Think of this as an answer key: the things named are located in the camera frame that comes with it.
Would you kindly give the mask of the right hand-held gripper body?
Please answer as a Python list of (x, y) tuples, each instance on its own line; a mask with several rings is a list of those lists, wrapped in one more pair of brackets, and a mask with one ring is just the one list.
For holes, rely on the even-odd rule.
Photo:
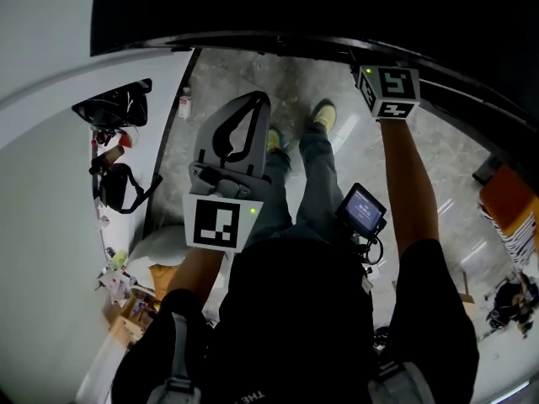
[(419, 107), (417, 69), (360, 66), (356, 87), (376, 120), (405, 120)]

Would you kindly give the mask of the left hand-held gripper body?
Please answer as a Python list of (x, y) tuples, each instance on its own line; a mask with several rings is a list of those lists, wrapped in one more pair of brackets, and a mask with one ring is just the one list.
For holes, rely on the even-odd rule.
[(191, 189), (183, 195), (185, 240), (190, 247), (240, 253), (270, 191), (267, 176), (189, 165)]

